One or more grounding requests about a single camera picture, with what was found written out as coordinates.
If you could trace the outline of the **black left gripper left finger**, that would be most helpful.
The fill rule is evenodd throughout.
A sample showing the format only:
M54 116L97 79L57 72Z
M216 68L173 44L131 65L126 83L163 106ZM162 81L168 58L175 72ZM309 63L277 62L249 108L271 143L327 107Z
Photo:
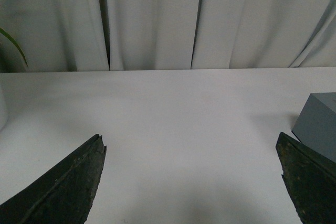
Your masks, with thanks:
M94 135L28 187L1 204L1 223L85 223L107 148Z

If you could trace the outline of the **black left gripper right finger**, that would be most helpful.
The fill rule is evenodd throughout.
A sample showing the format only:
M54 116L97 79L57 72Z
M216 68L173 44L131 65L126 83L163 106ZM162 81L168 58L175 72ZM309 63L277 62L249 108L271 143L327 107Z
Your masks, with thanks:
M335 162L281 132L282 179L302 223L335 223Z

